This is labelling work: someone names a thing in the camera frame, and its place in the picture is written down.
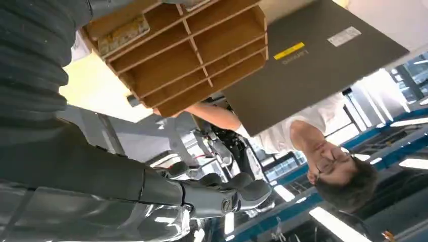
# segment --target wooden cubby shelf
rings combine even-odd
[[[105,58],[108,62],[112,62],[129,51],[132,51],[136,47],[142,45],[143,43],[151,40],[152,38],[156,38],[158,35],[169,30],[175,25],[182,23],[180,13],[177,9],[177,6],[174,4],[161,4],[158,7],[148,11],[146,14],[144,14],[144,16],[146,17],[146,20],[150,26],[150,31],[147,34],[102,57]]]
[[[264,29],[248,10],[197,35],[195,42],[204,63],[209,63],[261,36]]]
[[[202,82],[207,82],[207,77],[203,70],[198,70],[144,97],[143,101],[148,107],[156,107]]]
[[[215,76],[222,71],[227,70],[230,67],[233,67],[234,65],[238,64],[239,62],[242,62],[246,60],[247,58],[251,57],[252,55],[255,55],[263,50],[266,49],[266,45],[264,44],[264,37],[261,39],[255,41],[254,43],[251,43],[244,48],[241,48],[217,61],[215,61],[212,64],[209,64],[206,67],[206,70],[208,72],[208,75],[210,77]]]
[[[189,17],[187,23],[190,31],[198,34],[256,6],[258,2],[259,0],[218,1],[209,8]]]
[[[197,69],[200,69],[199,60],[190,43],[184,42],[143,62],[130,72],[135,79],[135,92],[142,98]]]
[[[163,116],[173,116],[192,104],[202,101],[211,94],[221,91],[235,82],[260,70],[264,66],[265,61],[266,59],[263,54],[259,53],[254,55],[253,57],[212,78],[211,81],[213,87],[211,87],[208,82],[203,82],[159,105],[159,112]]]
[[[144,106],[172,116],[264,66],[267,24],[259,2],[211,0],[187,12],[136,0],[84,30],[97,48],[97,38],[144,14],[150,31],[101,57]]]
[[[163,32],[156,38],[149,40],[148,42],[112,61],[111,65],[117,73],[123,73],[145,62],[146,60],[175,47],[187,39],[188,35],[184,25],[178,24]]]

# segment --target man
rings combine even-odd
[[[324,137],[344,103],[342,94],[333,95],[261,132],[254,140],[266,153],[303,152],[309,167],[307,177],[319,194],[338,209],[352,211],[373,194],[376,171]],[[226,109],[198,103],[186,111],[249,138],[238,117]]]

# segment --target fluorescent light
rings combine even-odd
[[[368,160],[368,159],[370,158],[370,156],[369,156],[369,155],[363,155],[363,154],[355,154],[354,156],[355,156],[356,158],[358,158],[358,159],[362,160],[362,161],[366,161],[366,160]]]
[[[205,237],[205,231],[203,229],[195,231],[195,240],[193,242],[202,242],[203,238]]]
[[[154,219],[154,221],[159,223],[173,223],[175,218],[157,217]]]
[[[234,228],[234,213],[228,213],[225,216],[225,234],[233,232]]]
[[[409,158],[401,162],[400,166],[417,169],[428,169],[428,160]]]
[[[295,196],[282,185],[274,187],[275,192],[277,192],[286,202],[290,202],[295,198]]]
[[[419,125],[419,124],[425,124],[425,123],[428,123],[428,117],[398,121],[398,122],[392,123],[391,127],[400,127],[400,126],[406,126],[406,125]]]
[[[226,241],[232,240],[232,239],[234,239],[234,238],[235,238],[235,236],[234,236],[234,235],[231,235],[231,236],[229,236],[229,237],[227,237],[227,238],[226,238]]]
[[[428,63],[428,60],[420,60],[418,62],[413,63],[414,65],[425,64]]]
[[[297,200],[296,203],[302,203],[302,202],[306,201],[306,199],[307,199],[307,197],[303,197],[303,198]]]
[[[343,242],[371,242],[355,229],[349,227],[346,223],[340,221],[321,207],[311,210],[309,214]]]
[[[376,164],[376,163],[378,163],[379,161],[381,161],[382,160],[382,158],[376,158],[376,159],[374,159],[374,160],[372,160],[371,162],[370,162],[370,165],[374,165],[374,164]]]
[[[428,104],[428,98],[419,103],[419,105],[421,105],[421,106],[427,105],[427,104]]]

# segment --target shelf compartment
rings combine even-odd
[[[195,36],[195,42],[204,63],[208,64],[264,36],[264,33],[250,9]]]
[[[204,81],[207,81],[205,73],[203,70],[198,70],[161,88],[158,91],[153,92],[152,94],[144,97],[142,101],[148,107],[156,107]]]
[[[183,24],[178,24],[171,29],[163,32],[156,38],[138,46],[132,51],[124,54],[111,62],[112,67],[117,73],[123,73],[150,58],[161,54],[176,45],[183,43],[189,38]]]
[[[161,4],[145,13],[144,16],[146,17],[146,20],[150,26],[150,32],[131,41],[124,47],[104,55],[103,58],[105,58],[108,62],[112,62],[113,60],[142,45],[143,43],[169,30],[175,25],[182,23],[180,13],[178,12],[177,6],[175,4]]]
[[[258,4],[260,0],[221,0],[197,14],[189,17],[187,22],[190,31],[198,34],[207,28],[214,27]]]
[[[159,105],[159,112],[162,116],[173,116],[187,107],[202,101],[211,94],[221,91],[260,70],[264,66],[264,63],[265,56],[257,54],[212,78],[213,87],[208,82],[203,82]]]
[[[200,63],[188,41],[129,70],[135,78],[140,98],[200,69]]]
[[[128,6],[90,22],[86,26],[86,31],[91,40],[96,41],[100,37],[106,36],[115,29],[135,19],[141,13],[145,13],[160,5],[158,0],[137,0]]]
[[[234,65],[239,64],[240,62],[250,58],[251,56],[260,53],[266,48],[264,37],[261,37],[259,40],[251,43],[244,48],[241,48],[217,61],[206,66],[206,70],[210,77],[217,75],[228,68],[233,67]]]

